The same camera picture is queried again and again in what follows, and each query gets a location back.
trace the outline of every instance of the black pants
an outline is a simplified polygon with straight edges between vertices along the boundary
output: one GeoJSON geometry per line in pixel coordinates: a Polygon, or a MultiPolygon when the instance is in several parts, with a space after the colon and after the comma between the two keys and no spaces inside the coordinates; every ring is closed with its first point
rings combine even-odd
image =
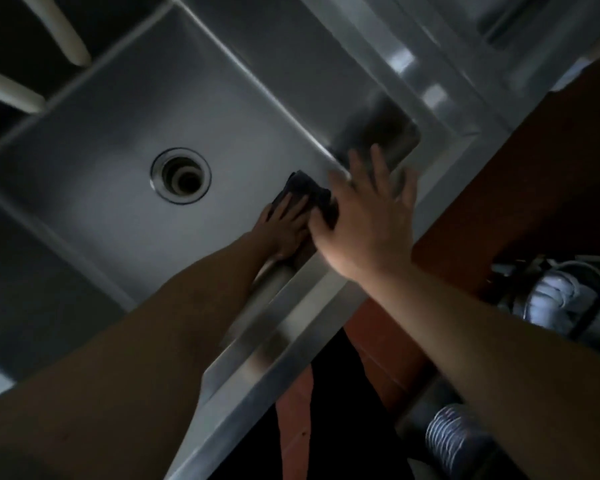
{"type": "MultiPolygon", "coordinates": [[[[312,362],[312,370],[307,478],[412,479],[407,451],[344,330],[321,350],[312,362]]],[[[266,480],[282,478],[275,406],[248,432],[211,478],[248,475],[266,480]]]]}

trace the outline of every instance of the white pipe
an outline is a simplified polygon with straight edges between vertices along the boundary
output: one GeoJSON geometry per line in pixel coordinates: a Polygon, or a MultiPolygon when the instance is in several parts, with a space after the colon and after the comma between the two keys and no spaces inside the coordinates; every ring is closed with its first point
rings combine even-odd
{"type": "Polygon", "coordinates": [[[91,55],[87,47],[55,0],[22,1],[40,19],[69,62],[80,67],[91,65],[91,55]]]}
{"type": "Polygon", "coordinates": [[[40,112],[45,99],[31,89],[0,74],[0,101],[24,112],[40,112]]]}

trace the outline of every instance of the dark rag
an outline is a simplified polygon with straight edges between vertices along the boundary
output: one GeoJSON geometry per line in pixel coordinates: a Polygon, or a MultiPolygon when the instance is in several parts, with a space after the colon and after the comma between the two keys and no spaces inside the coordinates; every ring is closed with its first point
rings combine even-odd
{"type": "Polygon", "coordinates": [[[309,201],[307,201],[304,206],[303,212],[318,207],[322,212],[322,216],[324,217],[325,222],[327,222],[327,225],[332,229],[336,225],[336,221],[338,220],[338,206],[336,202],[331,202],[330,190],[316,184],[315,181],[302,170],[295,171],[289,176],[285,188],[282,189],[282,192],[280,192],[271,203],[271,210],[269,211],[269,216],[267,218],[271,217],[273,211],[288,193],[291,193],[292,197],[287,209],[285,209],[285,213],[300,201],[302,197],[308,195],[309,201]]]}

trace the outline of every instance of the red floor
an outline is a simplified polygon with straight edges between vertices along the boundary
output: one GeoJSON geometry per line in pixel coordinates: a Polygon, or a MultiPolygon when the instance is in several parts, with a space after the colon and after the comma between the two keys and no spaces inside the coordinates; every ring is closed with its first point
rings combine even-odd
{"type": "MultiPolygon", "coordinates": [[[[600,61],[544,99],[416,244],[413,259],[477,294],[497,255],[551,251],[600,254],[600,61]]],[[[431,364],[372,301],[345,330],[384,405],[400,414],[431,364]]],[[[311,388],[307,370],[277,402],[285,480],[306,477],[311,388]]]]}

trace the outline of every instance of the drain ring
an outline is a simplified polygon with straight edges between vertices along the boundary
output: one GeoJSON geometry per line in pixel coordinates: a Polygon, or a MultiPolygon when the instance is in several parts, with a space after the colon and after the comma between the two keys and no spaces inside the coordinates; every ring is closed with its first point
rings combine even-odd
{"type": "Polygon", "coordinates": [[[170,148],[151,165],[151,186],[163,199],[184,205],[200,200],[211,185],[211,169],[199,153],[170,148]]]}

